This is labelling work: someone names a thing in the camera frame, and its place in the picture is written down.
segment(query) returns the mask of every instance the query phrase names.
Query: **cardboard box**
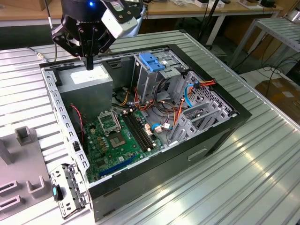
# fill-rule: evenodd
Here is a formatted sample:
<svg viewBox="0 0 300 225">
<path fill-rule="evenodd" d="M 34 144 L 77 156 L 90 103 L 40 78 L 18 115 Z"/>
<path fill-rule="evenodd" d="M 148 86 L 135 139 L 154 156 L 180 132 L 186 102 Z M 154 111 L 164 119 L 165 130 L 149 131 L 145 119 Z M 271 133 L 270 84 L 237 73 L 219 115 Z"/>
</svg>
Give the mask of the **cardboard box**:
<svg viewBox="0 0 300 225">
<path fill-rule="evenodd" d="M 0 4 L 19 8 L 27 8 L 35 11 L 43 11 L 45 9 L 44 0 L 0 0 Z"/>
<path fill-rule="evenodd" d="M 263 81 L 255 89 L 265 95 L 269 81 Z M 286 115 L 300 124 L 300 87 L 284 78 L 271 80 L 268 99 Z"/>
</svg>

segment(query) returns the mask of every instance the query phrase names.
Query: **gray block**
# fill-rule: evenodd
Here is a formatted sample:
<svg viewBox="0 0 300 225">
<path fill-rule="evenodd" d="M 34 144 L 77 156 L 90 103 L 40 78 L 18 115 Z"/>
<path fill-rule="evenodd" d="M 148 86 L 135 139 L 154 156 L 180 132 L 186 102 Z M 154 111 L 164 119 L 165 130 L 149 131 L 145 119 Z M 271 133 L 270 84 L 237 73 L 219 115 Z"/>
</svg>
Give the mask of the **gray block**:
<svg viewBox="0 0 300 225">
<path fill-rule="evenodd" d="M 21 127 L 0 139 L 1 221 L 51 197 L 52 192 L 36 131 Z"/>
<path fill-rule="evenodd" d="M 13 159 L 3 141 L 0 140 L 0 164 L 1 161 L 6 165 L 9 165 L 13 162 Z"/>
</svg>

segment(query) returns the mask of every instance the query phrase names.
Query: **wooden table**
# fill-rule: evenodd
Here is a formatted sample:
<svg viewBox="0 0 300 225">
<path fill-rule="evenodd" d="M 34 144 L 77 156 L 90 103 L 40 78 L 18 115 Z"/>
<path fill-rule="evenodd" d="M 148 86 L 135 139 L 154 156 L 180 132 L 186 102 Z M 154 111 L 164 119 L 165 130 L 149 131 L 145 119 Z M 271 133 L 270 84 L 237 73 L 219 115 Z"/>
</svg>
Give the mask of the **wooden table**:
<svg viewBox="0 0 300 225">
<path fill-rule="evenodd" d="M 49 10 L 53 24 L 59 24 L 62 11 L 60 0 L 52 0 L 49 4 Z M 213 16 L 218 16 L 217 22 L 210 34 L 206 44 L 211 45 L 227 15 L 255 15 L 272 14 L 271 17 L 277 17 L 282 10 L 277 8 L 247 9 L 240 5 L 237 0 L 232 0 L 230 4 L 225 4 L 224 8 L 217 8 Z M 184 18 L 184 17 L 203 17 L 205 8 L 200 8 L 194 4 L 186 6 L 177 6 L 172 2 L 152 2 L 149 4 L 148 14 L 145 19 L 164 19 L 164 18 Z M 46 10 L 37 12 L 29 9 L 5 6 L 0 9 L 0 27 L 9 26 L 28 26 L 48 24 Z"/>
</svg>

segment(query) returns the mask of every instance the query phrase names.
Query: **desk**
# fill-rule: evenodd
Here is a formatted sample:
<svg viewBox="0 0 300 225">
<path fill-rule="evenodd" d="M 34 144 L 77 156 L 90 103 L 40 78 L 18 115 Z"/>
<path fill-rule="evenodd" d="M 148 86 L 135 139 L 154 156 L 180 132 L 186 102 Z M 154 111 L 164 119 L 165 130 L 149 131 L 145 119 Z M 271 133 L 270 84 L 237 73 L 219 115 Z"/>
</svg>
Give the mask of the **desk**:
<svg viewBox="0 0 300 225">
<path fill-rule="evenodd" d="M 116 40 L 113 53 L 177 44 L 243 104 L 252 117 L 218 151 L 147 192 L 99 223 L 121 224 L 291 224 L 300 218 L 300 126 L 251 88 L 187 33 L 169 31 Z M 34 47 L 53 61 L 53 45 Z M 48 171 L 70 156 L 52 112 L 39 63 L 29 49 L 0 51 L 0 136 L 18 126 L 35 128 Z M 58 47 L 58 60 L 72 56 Z M 94 224 L 84 209 L 63 220 L 53 198 L 2 223 Z"/>
<path fill-rule="evenodd" d="M 49 10 L 53 24 L 59 24 L 62 11 L 60 0 L 52 0 L 49 4 Z M 217 8 L 213 16 L 218 16 L 217 22 L 210 34 L 206 44 L 211 45 L 227 15 L 255 15 L 255 14 L 272 14 L 271 17 L 277 17 L 281 7 L 275 9 L 247 9 L 237 2 L 232 0 L 230 4 L 225 4 L 224 8 Z M 205 8 L 200 8 L 194 4 L 186 6 L 177 6 L 172 2 L 152 2 L 149 4 L 147 19 L 165 19 L 165 18 L 183 18 L 183 17 L 203 17 Z M 26 26 L 26 25 L 44 25 L 48 24 L 48 16 L 46 10 L 42 12 L 22 9 L 17 7 L 6 6 L 5 9 L 0 9 L 0 27 L 9 26 Z"/>
</svg>

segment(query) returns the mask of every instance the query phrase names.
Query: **metal rack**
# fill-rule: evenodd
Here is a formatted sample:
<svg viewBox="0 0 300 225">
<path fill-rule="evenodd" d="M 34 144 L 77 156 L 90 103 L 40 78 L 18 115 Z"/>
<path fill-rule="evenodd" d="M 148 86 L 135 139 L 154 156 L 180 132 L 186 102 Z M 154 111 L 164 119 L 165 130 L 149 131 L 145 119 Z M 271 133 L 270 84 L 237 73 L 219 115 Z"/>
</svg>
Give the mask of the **metal rack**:
<svg viewBox="0 0 300 225">
<path fill-rule="evenodd" d="M 249 87 L 188 34 L 169 31 L 117 40 L 113 52 L 177 44 L 251 113 L 249 121 L 214 154 L 98 224 L 296 224 L 300 218 L 299 125 Z M 34 47 L 48 59 L 53 45 Z M 36 128 L 48 171 L 69 156 L 52 112 L 36 55 L 26 48 L 0 52 L 0 135 L 26 124 Z M 58 60 L 72 56 L 58 48 Z M 85 209 L 63 220 L 53 198 L 7 224 L 93 224 Z"/>
<path fill-rule="evenodd" d="M 262 32 L 253 43 L 248 53 L 257 47 L 266 33 L 272 35 L 274 38 L 286 45 L 286 48 L 284 48 L 280 54 L 282 57 L 289 48 L 300 52 L 300 24 L 295 24 L 285 18 L 255 19 L 248 28 L 239 46 L 235 50 L 229 67 L 232 68 L 234 66 L 238 56 L 240 55 L 240 52 L 243 50 L 246 42 L 256 27 L 262 29 Z"/>
</svg>

